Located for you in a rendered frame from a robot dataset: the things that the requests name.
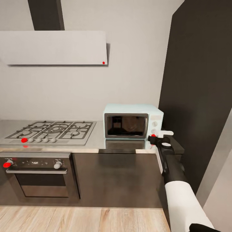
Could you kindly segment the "microwave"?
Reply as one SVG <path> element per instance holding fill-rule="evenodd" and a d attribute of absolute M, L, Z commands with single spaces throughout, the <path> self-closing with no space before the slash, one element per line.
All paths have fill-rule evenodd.
<path fill-rule="evenodd" d="M 147 139 L 158 136 L 164 113 L 152 104 L 108 103 L 103 112 L 104 138 Z"/>

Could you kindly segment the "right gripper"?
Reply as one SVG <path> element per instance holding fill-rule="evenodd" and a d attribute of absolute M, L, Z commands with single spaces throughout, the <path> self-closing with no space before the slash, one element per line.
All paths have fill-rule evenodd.
<path fill-rule="evenodd" d="M 151 145 L 157 145 L 158 141 L 163 140 L 165 142 L 170 142 L 168 137 L 158 138 L 157 136 L 148 136 L 148 141 Z"/>

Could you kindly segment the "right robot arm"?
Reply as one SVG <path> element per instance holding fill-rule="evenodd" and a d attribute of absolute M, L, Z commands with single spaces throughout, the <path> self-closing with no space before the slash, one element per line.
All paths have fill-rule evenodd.
<path fill-rule="evenodd" d="M 220 232 L 202 210 L 185 177 L 185 170 L 178 162 L 174 149 L 169 144 L 172 131 L 159 130 L 158 136 L 148 136 L 151 145 L 156 145 L 156 156 L 164 178 L 168 201 L 171 232 Z"/>

